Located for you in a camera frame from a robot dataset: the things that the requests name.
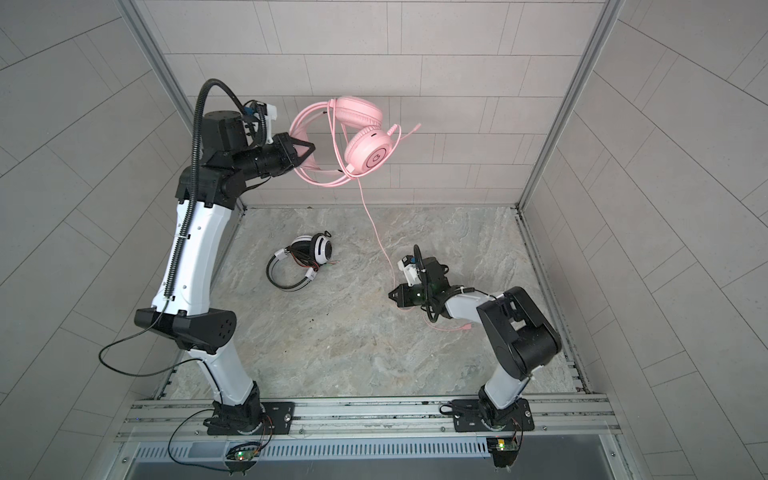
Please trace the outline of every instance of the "headphones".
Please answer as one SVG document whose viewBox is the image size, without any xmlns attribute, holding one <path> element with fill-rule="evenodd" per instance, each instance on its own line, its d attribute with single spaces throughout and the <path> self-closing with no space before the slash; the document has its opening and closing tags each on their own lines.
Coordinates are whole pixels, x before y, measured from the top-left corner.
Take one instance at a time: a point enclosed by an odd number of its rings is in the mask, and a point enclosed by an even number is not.
<svg viewBox="0 0 768 480">
<path fill-rule="evenodd" d="M 315 279 L 317 271 L 322 265 L 331 259 L 333 246 L 330 241 L 331 234 L 328 230 L 323 233 L 315 233 L 313 236 L 301 235 L 293 239 L 288 247 L 281 248 L 270 258 L 266 264 L 266 278 L 277 288 L 285 292 L 301 290 Z M 304 278 L 293 285 L 280 285 L 273 280 L 273 273 L 277 262 L 292 256 L 300 266 L 306 268 Z"/>
<path fill-rule="evenodd" d="M 321 112 L 310 117 L 310 114 L 316 111 Z M 311 104 L 293 119 L 293 123 L 290 126 L 290 136 L 298 140 L 309 141 L 306 136 L 307 126 L 325 114 L 328 114 L 331 137 L 333 138 L 333 150 L 336 152 L 336 159 L 339 161 L 343 176 L 326 183 L 314 181 L 307 174 L 307 170 L 331 174 L 337 174 L 338 170 L 321 170 L 317 166 L 314 156 L 310 155 L 301 167 L 294 168 L 294 171 L 296 171 L 299 177 L 312 185 L 338 187 L 350 180 L 367 175 L 381 167 L 400 143 L 402 136 L 400 125 L 394 124 L 388 131 L 382 130 L 382 122 L 384 121 L 382 111 L 371 102 L 357 97 L 332 98 L 328 101 Z M 341 124 L 344 139 L 347 141 L 346 149 L 344 150 L 344 160 L 342 160 L 339 146 L 336 144 L 336 121 L 339 121 Z M 352 140 L 347 137 L 346 129 L 348 127 L 358 130 L 357 134 L 352 137 Z M 421 127 L 421 124 L 416 125 L 413 130 L 402 138 L 407 138 L 418 130 L 419 127 Z M 395 129 L 399 131 L 398 136 L 397 139 L 392 139 Z"/>
</svg>

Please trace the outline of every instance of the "pink ear cup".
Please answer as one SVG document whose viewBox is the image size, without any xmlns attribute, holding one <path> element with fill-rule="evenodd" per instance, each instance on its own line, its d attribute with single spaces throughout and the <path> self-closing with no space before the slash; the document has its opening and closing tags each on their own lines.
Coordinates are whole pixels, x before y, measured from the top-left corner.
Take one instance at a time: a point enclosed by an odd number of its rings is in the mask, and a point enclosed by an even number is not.
<svg viewBox="0 0 768 480">
<path fill-rule="evenodd" d="M 367 172 L 384 160 L 391 150 L 392 137 L 378 127 L 365 127 L 346 146 L 347 171 L 358 175 Z"/>
<path fill-rule="evenodd" d="M 347 127 L 361 129 L 370 125 L 382 126 L 384 114 L 369 101 L 357 97 L 336 99 L 336 119 Z"/>
</svg>

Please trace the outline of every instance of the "pink headset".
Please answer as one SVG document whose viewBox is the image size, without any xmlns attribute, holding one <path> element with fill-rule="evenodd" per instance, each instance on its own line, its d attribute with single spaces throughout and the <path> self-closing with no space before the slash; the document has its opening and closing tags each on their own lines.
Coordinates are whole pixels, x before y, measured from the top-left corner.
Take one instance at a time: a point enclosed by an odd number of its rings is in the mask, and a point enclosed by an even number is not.
<svg viewBox="0 0 768 480">
<path fill-rule="evenodd" d="M 321 112 L 310 117 L 310 114 L 318 110 Z M 327 183 L 314 181 L 309 177 L 306 170 L 329 174 L 337 174 L 339 172 L 337 170 L 321 170 L 317 166 L 314 156 L 310 155 L 302 163 L 301 167 L 296 167 L 293 170 L 299 177 L 312 185 L 338 187 L 350 180 L 363 177 L 381 167 L 400 143 L 400 137 L 402 136 L 400 125 L 394 124 L 388 131 L 382 130 L 382 122 L 384 120 L 382 111 L 371 102 L 357 97 L 332 98 L 328 101 L 311 104 L 293 119 L 293 123 L 290 126 L 290 136 L 299 140 L 309 141 L 306 136 L 307 126 L 326 113 L 328 114 L 328 123 L 331 127 L 333 150 L 336 152 L 336 159 L 339 161 L 343 176 Z M 347 165 L 342 161 L 339 146 L 336 144 L 336 120 L 341 124 L 344 139 L 347 141 L 346 149 L 344 150 L 344 161 L 346 161 Z M 352 140 L 347 138 L 347 127 L 359 130 L 352 137 Z M 421 127 L 421 124 L 416 125 L 408 135 L 402 138 L 407 138 L 418 130 L 419 127 Z M 399 132 L 397 139 L 393 140 L 392 134 L 395 133 L 395 129 Z"/>
</svg>

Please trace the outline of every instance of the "gray stone surface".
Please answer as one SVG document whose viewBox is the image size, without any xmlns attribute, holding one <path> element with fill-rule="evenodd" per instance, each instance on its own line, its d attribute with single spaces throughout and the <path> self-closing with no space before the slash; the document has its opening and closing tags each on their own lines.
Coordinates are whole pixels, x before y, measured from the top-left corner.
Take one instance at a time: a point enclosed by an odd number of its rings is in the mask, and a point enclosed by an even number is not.
<svg viewBox="0 0 768 480">
<path fill-rule="evenodd" d="M 545 310 L 509 208 L 370 210 L 393 262 L 417 243 L 425 257 L 450 266 L 451 284 L 490 293 L 522 286 Z M 323 230 L 333 234 L 333 258 L 339 262 L 322 267 L 295 293 L 269 284 L 264 269 L 272 253 L 298 234 Z M 397 283 L 405 281 L 394 269 Z M 277 270 L 286 282 L 303 274 L 288 260 Z M 237 314 L 235 345 L 264 398 L 477 393 L 496 365 L 483 328 L 434 330 L 421 310 L 399 311 L 387 298 L 391 289 L 392 274 L 362 208 L 255 209 L 243 218 L 211 304 Z M 436 326 L 464 323 L 441 318 Z M 179 367 L 171 381 L 168 399 L 210 397 L 194 362 Z M 573 391 L 562 354 L 526 389 Z"/>
</svg>

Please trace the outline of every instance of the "black and white headphones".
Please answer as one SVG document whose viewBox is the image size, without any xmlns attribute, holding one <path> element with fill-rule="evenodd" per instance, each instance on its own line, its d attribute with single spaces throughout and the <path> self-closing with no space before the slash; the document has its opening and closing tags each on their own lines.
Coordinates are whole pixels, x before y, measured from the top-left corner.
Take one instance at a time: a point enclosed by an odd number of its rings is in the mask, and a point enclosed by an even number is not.
<svg viewBox="0 0 768 480">
<path fill-rule="evenodd" d="M 270 258 L 266 265 L 266 278 L 277 288 L 285 292 L 301 290 L 315 279 L 317 271 L 322 265 L 331 259 L 333 246 L 330 241 L 331 234 L 326 230 L 323 233 L 315 233 L 313 236 L 301 235 L 296 237 L 288 247 L 281 248 Z M 280 285 L 273 280 L 273 273 L 277 262 L 293 257 L 300 266 L 306 268 L 304 277 L 293 285 Z"/>
</svg>

